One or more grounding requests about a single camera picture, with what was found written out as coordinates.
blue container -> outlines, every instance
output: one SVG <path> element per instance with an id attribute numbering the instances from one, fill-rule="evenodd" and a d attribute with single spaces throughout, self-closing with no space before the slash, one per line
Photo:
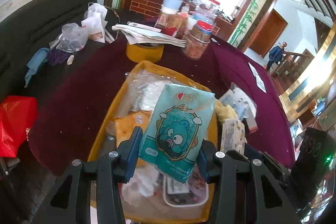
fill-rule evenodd
<path id="1" fill-rule="evenodd" d="M 162 5 L 166 8 L 179 10 L 183 0 L 163 0 Z"/>

round table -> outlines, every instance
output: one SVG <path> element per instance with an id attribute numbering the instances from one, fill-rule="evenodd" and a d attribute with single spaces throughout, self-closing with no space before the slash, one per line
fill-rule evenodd
<path id="1" fill-rule="evenodd" d="M 289 125 L 270 76 L 236 48 L 216 39 L 220 44 L 211 42 L 197 61 L 187 58 L 179 47 L 165 45 L 157 64 L 207 86 L 216 98 L 228 90 L 231 82 L 238 85 L 257 105 L 258 131 L 247 136 L 248 143 L 292 167 L 294 150 Z M 28 135 L 29 146 L 39 163 L 53 174 L 61 175 L 73 159 L 87 160 L 106 112 L 125 81 L 125 73 L 136 65 L 125 54 L 126 43 L 120 36 L 97 50 L 40 107 Z M 248 62 L 264 81 L 267 93 L 257 87 Z"/>

paper card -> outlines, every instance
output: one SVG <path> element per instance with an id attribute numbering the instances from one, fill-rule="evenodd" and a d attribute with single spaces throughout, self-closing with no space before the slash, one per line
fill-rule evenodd
<path id="1" fill-rule="evenodd" d="M 250 69 L 253 73 L 253 76 L 255 77 L 256 79 L 256 82 L 257 82 L 257 87 L 260 88 L 263 92 L 266 93 L 266 88 L 265 88 L 265 84 L 263 82 L 263 80 L 260 78 L 257 70 L 255 69 L 255 67 L 253 67 L 250 63 L 249 63 L 249 66 L 250 66 Z"/>
<path id="2" fill-rule="evenodd" d="M 188 183 L 183 184 L 167 177 L 167 193 L 168 195 L 189 193 Z"/>

teal tissue package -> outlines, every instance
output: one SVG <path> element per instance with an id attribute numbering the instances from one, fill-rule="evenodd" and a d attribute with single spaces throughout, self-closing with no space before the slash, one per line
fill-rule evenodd
<path id="1" fill-rule="evenodd" d="M 139 148 L 139 157 L 185 183 L 191 175 L 215 105 L 210 92 L 166 84 Z"/>

red lid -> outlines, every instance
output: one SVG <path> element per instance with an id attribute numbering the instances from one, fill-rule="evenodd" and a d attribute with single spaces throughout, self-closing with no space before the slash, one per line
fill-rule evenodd
<path id="1" fill-rule="evenodd" d="M 202 29 L 212 32 L 212 26 L 209 23 L 206 23 L 202 20 L 197 20 L 196 24 L 201 27 Z"/>
<path id="2" fill-rule="evenodd" d="M 216 1 L 216 0 L 209 0 L 209 1 L 211 1 L 212 3 L 215 3 L 215 4 L 217 4 L 217 5 L 220 5 L 220 4 L 221 4 L 220 2 L 218 2 L 218 1 Z"/>

